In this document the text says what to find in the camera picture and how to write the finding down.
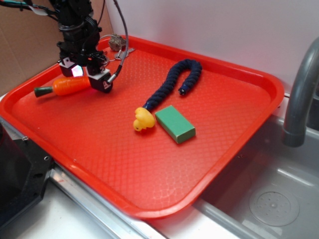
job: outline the cardboard box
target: cardboard box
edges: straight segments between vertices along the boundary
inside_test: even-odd
[[[48,0],[34,4],[53,9]],[[99,19],[103,1],[93,1],[94,18]],[[112,34],[107,9],[100,26],[101,36]],[[62,41],[57,22],[32,11],[0,6],[0,96],[59,60],[58,41]]]

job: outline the tray rim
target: tray rim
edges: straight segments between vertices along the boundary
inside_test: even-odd
[[[192,59],[200,61],[201,64],[203,65],[203,69],[207,69],[207,70],[209,69],[211,70],[211,68],[213,67],[212,65],[214,66],[218,65],[220,66],[220,69],[214,68],[215,73],[226,71],[229,74],[227,76],[237,80],[241,80],[238,78],[240,78],[240,76],[244,74],[246,76],[245,82],[253,84],[255,86],[259,86],[266,90],[266,92],[269,94],[271,98],[270,104],[258,116],[258,118],[248,127],[248,129],[235,141],[235,143],[231,146],[232,148],[234,147],[234,148],[240,149],[243,146],[242,142],[246,143],[252,137],[252,135],[261,127],[261,125],[267,120],[267,118],[277,108],[277,106],[281,103],[284,97],[284,87],[282,83],[280,82],[278,78],[268,73],[254,70],[248,67],[240,66],[237,64],[233,64],[230,62],[218,60],[215,58],[199,55],[196,53],[188,52],[185,50],[177,49],[174,47],[166,46],[163,44],[136,38],[133,36],[130,36],[129,38],[130,38],[130,42],[133,43],[132,46],[136,49],[138,49],[139,46],[143,46],[142,50],[145,52],[153,53],[154,51],[156,51],[156,55],[162,56],[171,60],[175,60],[175,61],[179,61],[179,60],[191,57]],[[106,47],[107,47],[107,39],[103,39],[99,44],[99,48],[104,49]],[[26,82],[15,87],[13,90],[7,93],[4,96],[4,98],[0,101],[0,116],[2,116],[7,122],[9,122],[13,127],[19,130],[21,133],[23,133],[24,135],[27,135],[29,138],[37,142],[37,144],[39,144],[44,150],[52,154],[53,158],[63,158],[68,156],[65,155],[65,153],[63,153],[59,149],[56,149],[55,147],[50,145],[45,140],[38,137],[36,133],[34,133],[28,127],[24,126],[14,116],[10,114],[10,109],[12,108],[12,106],[17,101],[22,99],[25,95],[31,92],[28,89],[33,89],[34,87],[38,86],[39,83],[45,84],[49,80],[52,80],[52,78],[48,80],[46,77],[43,77],[43,76],[47,76],[47,75],[52,76],[53,73],[57,75],[61,74],[58,64],[55,64],[49,67],[48,69],[30,78]],[[83,181],[86,184],[88,181],[92,182],[93,180],[94,187],[92,187],[91,185],[90,187],[92,187],[102,197],[105,197],[105,195],[101,194],[101,192],[108,191],[109,192],[108,195],[111,195],[111,196],[106,197],[106,199],[109,200],[111,203],[113,203],[115,206],[119,207],[125,213],[133,217],[137,217],[141,219],[152,219],[152,218],[162,218],[162,217],[169,216],[191,205],[197,199],[197,196],[199,196],[200,193],[208,186],[208,184],[214,180],[214,177],[216,177],[216,171],[221,171],[229,163],[229,161],[233,158],[233,156],[235,156],[235,153],[231,152],[231,150],[228,150],[216,162],[214,167],[210,168],[210,170],[203,176],[202,180],[198,182],[194,186],[194,188],[192,188],[192,190],[182,200],[180,200],[179,202],[176,202],[174,205],[170,207],[160,209],[160,210],[144,210],[137,207],[135,204],[123,198],[123,196],[120,195],[118,192],[116,192],[114,189],[103,184],[97,178],[92,179],[92,175],[90,175],[85,170],[81,168],[77,168],[76,170],[70,170],[72,169],[72,165],[70,163],[65,163],[64,165],[62,165],[62,167],[65,168],[67,171],[70,171],[72,174],[74,174],[76,177],[78,177],[81,181]],[[225,160],[222,160],[223,158],[228,158],[226,164],[225,164]]]

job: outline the navy blue rope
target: navy blue rope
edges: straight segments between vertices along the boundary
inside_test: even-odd
[[[146,101],[143,108],[148,111],[157,107],[174,89],[179,75],[184,70],[190,70],[189,76],[185,79],[178,92],[180,95],[186,95],[198,81],[202,66],[198,61],[185,59],[177,62],[168,72],[166,80],[162,86]]]

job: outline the gray faucet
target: gray faucet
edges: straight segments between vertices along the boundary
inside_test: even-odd
[[[319,130],[319,37],[311,44],[298,70],[285,116],[282,142],[304,143],[306,125]]]

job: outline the metal countertop edge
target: metal countertop edge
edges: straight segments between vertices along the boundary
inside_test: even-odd
[[[51,170],[50,180],[113,238],[166,238],[149,224],[123,214],[57,164]]]

